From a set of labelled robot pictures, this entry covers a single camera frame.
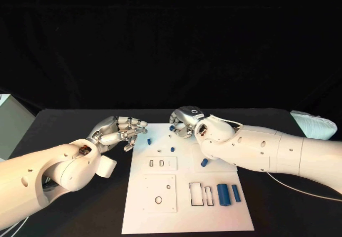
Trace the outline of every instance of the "white robotic arm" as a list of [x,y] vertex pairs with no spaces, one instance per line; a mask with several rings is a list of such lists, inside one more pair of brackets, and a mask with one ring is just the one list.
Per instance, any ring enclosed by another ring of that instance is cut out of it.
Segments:
[[208,158],[254,171],[298,175],[342,193],[342,142],[230,122],[233,126],[194,106],[181,107],[171,116],[175,133],[185,138],[195,134]]
[[[109,117],[87,139],[34,152],[0,163],[0,230],[44,209],[68,192],[80,190],[96,174],[109,178],[116,161],[101,155],[120,141],[129,151],[148,123],[129,117]],[[54,182],[42,186],[42,176]]]

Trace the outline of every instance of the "table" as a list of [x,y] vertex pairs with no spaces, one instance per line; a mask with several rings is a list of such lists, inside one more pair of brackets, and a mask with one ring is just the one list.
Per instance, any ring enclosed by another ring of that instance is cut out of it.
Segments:
[[[265,126],[303,136],[290,113],[279,109],[208,109],[211,114],[243,124]],[[139,118],[149,123],[169,121],[172,110],[44,110],[24,136],[12,157],[86,138],[109,116]],[[114,237],[122,234],[132,152],[125,143],[106,153],[117,160],[109,179],[96,175],[90,184],[31,216],[18,232],[21,237]],[[280,185],[267,173],[239,168],[239,176],[256,231],[135,235],[139,237],[188,236],[325,236],[342,232],[342,203],[312,197]],[[305,178],[276,174],[290,186],[334,198],[342,196]]]

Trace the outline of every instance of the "robotic hand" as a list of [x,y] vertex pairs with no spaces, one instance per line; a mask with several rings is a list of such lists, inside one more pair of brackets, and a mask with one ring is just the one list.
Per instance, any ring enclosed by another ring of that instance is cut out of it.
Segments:
[[[44,209],[68,192],[80,190],[96,174],[109,178],[116,161],[101,154],[120,141],[129,151],[148,123],[129,117],[109,117],[87,139],[34,152],[0,163],[0,230]],[[54,183],[42,186],[42,176]]]
[[205,114],[194,106],[175,110],[171,123],[178,136],[188,138],[195,134],[208,158],[221,158],[254,171],[298,175],[342,193],[342,142],[243,125]]

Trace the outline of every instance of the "rectangular outline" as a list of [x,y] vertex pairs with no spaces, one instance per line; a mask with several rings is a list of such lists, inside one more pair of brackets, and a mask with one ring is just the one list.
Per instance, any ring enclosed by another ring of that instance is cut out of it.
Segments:
[[205,189],[205,197],[207,197],[207,205],[214,206],[214,198],[213,198],[213,205],[208,204],[208,194],[207,194],[207,189]]
[[[189,191],[191,191],[191,184],[200,184],[200,187],[202,188],[201,183],[192,182],[192,183],[189,183]],[[202,194],[202,205],[192,205],[192,206],[204,206],[204,205],[205,205],[205,202],[204,202],[204,194]]]

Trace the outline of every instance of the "black backdrop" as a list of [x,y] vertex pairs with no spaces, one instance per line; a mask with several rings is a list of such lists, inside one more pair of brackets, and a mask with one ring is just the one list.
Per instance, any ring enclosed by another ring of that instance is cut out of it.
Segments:
[[298,109],[342,126],[342,9],[26,1],[0,10],[0,92],[54,109]]

